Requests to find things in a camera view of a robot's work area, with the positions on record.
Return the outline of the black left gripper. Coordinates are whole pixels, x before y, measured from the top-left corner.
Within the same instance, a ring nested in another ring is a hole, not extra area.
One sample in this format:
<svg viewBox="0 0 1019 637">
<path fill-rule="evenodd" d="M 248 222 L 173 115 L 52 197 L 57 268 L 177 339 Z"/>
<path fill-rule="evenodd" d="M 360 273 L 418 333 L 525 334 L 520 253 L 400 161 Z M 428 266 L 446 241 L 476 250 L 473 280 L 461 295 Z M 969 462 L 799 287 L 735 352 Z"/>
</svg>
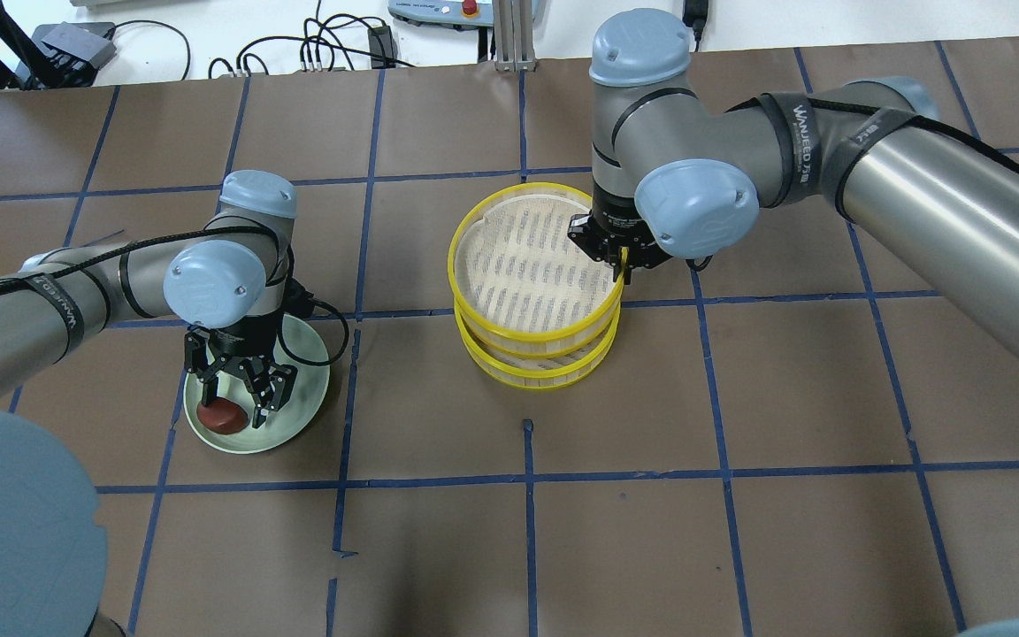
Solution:
<svg viewBox="0 0 1019 637">
<path fill-rule="evenodd" d="M 286 406 L 298 378 L 298 367 L 275 358 L 276 337 L 274 323 L 235 323 L 223 329 L 191 326 L 183 340 L 183 365 L 198 389 L 185 412 L 210 408 L 218 399 L 218 375 L 226 371 L 240 376 L 254 403 L 250 426 L 259 430 L 273 412 Z"/>
</svg>

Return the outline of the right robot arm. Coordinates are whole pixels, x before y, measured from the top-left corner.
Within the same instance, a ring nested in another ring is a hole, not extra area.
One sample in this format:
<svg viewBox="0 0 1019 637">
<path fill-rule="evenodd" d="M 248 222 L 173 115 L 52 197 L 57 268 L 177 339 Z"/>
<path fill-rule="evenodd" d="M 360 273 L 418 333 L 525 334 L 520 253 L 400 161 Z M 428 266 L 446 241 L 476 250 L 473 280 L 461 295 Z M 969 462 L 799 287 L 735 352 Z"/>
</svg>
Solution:
<svg viewBox="0 0 1019 637">
<path fill-rule="evenodd" d="M 690 39 L 650 8 L 595 33 L 594 193 L 569 225 L 575 246 L 628 281 L 728 249 L 764 207 L 820 196 L 1019 358 L 1019 163 L 938 121 L 907 77 L 711 114 L 687 78 Z"/>
</svg>

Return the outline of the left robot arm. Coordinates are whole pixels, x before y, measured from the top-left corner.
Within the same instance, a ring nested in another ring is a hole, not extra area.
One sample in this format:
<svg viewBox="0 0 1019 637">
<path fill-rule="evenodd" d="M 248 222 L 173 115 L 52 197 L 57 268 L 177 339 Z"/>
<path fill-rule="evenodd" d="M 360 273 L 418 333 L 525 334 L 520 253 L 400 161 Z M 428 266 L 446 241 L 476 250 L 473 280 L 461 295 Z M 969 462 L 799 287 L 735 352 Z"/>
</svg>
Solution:
<svg viewBox="0 0 1019 637">
<path fill-rule="evenodd" d="M 92 249 L 54 249 L 0 277 L 0 396 L 114 322 L 178 316 L 193 329 L 195 412 L 260 427 L 294 391 L 275 358 L 298 217 L 290 181 L 224 178 L 202 230 Z M 119 633 L 100 611 L 108 536 L 96 488 L 64 444 L 0 411 L 0 636 Z"/>
</svg>

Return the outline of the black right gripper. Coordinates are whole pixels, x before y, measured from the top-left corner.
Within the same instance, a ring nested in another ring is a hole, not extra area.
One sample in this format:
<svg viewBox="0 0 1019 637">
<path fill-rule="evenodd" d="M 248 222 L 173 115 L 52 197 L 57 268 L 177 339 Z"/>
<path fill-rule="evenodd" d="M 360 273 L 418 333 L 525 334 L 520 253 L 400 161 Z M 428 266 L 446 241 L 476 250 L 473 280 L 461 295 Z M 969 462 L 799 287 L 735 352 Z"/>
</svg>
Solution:
<svg viewBox="0 0 1019 637">
<path fill-rule="evenodd" d="M 622 233 L 599 214 L 575 214 L 569 223 L 569 238 L 594 261 L 606 263 L 616 271 L 616 283 L 631 285 L 631 270 L 655 269 L 672 259 L 648 233 L 647 223 L 636 217 L 635 225 Z"/>
</svg>

